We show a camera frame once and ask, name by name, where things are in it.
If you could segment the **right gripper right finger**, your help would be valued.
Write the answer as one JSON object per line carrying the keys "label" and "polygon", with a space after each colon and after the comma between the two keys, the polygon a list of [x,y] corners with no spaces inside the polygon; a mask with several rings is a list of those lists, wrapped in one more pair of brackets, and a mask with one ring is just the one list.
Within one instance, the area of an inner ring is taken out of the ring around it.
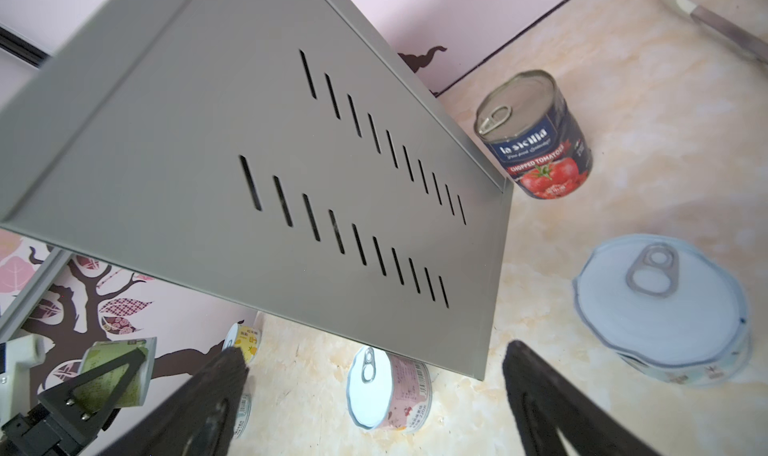
{"label": "right gripper right finger", "polygon": [[520,340],[502,365],[507,399],[527,455],[655,455]]}

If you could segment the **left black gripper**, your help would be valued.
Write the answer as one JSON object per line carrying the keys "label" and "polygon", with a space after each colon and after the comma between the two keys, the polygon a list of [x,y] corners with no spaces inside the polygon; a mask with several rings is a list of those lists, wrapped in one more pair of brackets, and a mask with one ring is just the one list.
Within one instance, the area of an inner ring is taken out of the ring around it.
{"label": "left black gripper", "polygon": [[147,351],[94,348],[94,367],[39,395],[42,419],[17,415],[4,427],[2,455],[77,455],[118,411],[144,403]]}

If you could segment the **pink label can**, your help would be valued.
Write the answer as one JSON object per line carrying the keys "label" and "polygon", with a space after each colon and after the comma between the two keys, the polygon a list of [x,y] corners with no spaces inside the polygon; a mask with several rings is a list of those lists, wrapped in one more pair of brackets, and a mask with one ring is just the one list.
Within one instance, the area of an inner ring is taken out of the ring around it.
{"label": "pink label can", "polygon": [[348,372],[348,413],[364,431],[414,433],[425,424],[433,393],[427,366],[378,348],[361,348]]}

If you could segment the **green label can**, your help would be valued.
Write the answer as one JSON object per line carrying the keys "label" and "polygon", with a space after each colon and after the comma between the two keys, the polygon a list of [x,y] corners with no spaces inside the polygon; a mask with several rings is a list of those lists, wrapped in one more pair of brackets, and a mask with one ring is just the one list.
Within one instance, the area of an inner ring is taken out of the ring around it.
{"label": "green label can", "polygon": [[[142,406],[146,400],[152,377],[156,344],[157,339],[154,337],[95,343],[85,352],[79,374],[85,374],[125,354],[139,350],[145,356],[145,360],[121,397],[117,400],[115,407],[130,408]],[[82,402],[85,409],[95,412],[104,406],[110,394],[119,384],[120,379],[128,371],[128,368],[128,365],[122,365],[80,386],[75,391],[76,397]]]}

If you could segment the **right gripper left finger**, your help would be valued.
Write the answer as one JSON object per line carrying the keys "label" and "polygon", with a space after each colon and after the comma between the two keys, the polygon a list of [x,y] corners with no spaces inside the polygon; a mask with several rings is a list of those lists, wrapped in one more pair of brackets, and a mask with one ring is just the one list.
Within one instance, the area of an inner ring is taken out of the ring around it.
{"label": "right gripper left finger", "polygon": [[226,455],[248,369],[242,351],[223,350],[103,455]]}

